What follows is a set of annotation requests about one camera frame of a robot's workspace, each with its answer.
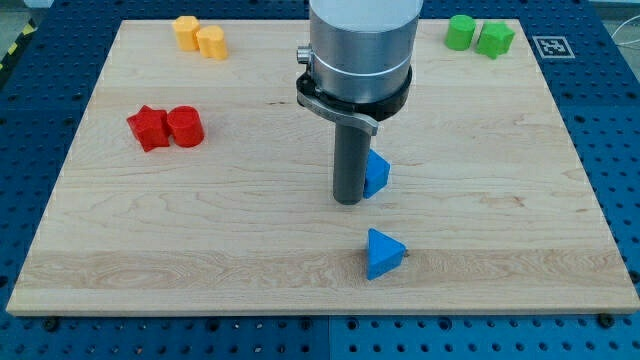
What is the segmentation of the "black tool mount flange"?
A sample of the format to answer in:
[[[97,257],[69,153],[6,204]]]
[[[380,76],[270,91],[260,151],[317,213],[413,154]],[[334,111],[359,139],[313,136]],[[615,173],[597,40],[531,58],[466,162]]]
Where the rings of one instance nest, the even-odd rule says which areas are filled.
[[[336,125],[375,136],[379,123],[394,116],[406,103],[412,78],[412,68],[409,68],[401,87],[391,96],[372,103],[351,103],[325,93],[316,85],[310,72],[306,71],[296,80],[297,101],[302,107]]]

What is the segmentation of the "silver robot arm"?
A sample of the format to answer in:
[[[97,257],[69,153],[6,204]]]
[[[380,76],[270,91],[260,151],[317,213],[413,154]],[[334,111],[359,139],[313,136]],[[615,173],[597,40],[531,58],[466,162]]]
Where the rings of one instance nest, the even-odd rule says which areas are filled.
[[[372,137],[402,109],[421,0],[311,0],[309,42],[296,59],[298,103],[335,126],[333,197],[364,196]]]

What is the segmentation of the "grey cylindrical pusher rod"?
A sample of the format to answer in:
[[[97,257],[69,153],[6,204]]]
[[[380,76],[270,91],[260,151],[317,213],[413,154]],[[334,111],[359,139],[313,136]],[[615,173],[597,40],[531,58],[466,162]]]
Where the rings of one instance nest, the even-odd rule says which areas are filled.
[[[333,196],[343,205],[363,198],[370,142],[371,136],[363,130],[335,126]]]

